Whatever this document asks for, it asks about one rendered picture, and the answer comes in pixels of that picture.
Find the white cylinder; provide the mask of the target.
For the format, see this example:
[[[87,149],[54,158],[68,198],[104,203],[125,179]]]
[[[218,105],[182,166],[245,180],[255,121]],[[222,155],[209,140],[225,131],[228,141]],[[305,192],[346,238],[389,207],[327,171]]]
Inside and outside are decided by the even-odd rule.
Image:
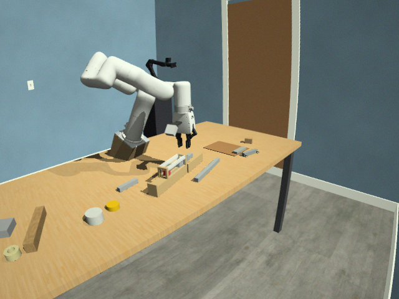
[[[104,221],[102,209],[99,207],[93,207],[85,212],[85,218],[88,225],[99,225]]]

